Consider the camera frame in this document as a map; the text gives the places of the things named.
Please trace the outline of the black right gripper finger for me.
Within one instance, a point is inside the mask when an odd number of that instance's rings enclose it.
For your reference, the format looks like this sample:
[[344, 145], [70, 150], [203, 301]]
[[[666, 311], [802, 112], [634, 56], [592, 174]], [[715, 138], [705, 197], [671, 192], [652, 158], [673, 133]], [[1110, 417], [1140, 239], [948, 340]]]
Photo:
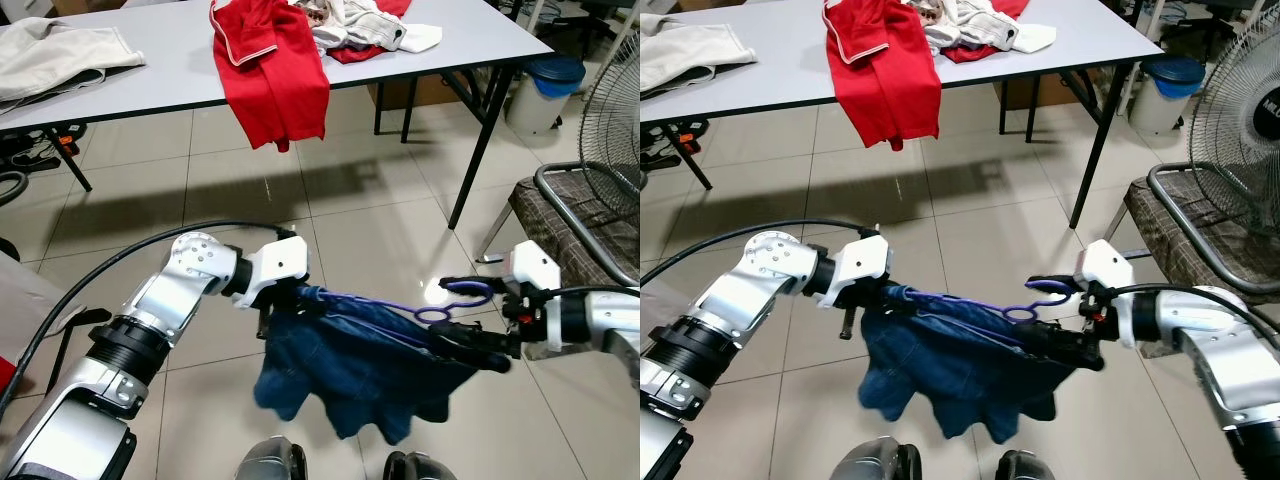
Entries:
[[1105, 369], [1100, 339], [1089, 332], [1073, 332], [1060, 325], [1016, 325], [1015, 338], [1029, 355], [1075, 369]]
[[476, 340], [470, 334], [433, 333], [428, 337], [428, 348], [440, 358], [471, 369], [494, 372], [511, 370], [508, 356], [489, 348], [483, 340]]
[[1046, 294], [1078, 294], [1088, 291], [1087, 283], [1080, 283], [1073, 274], [1033, 275], [1027, 279], [1025, 288]]
[[453, 294], [492, 297], [506, 293], [506, 283], [497, 276], [444, 276], [438, 285]]

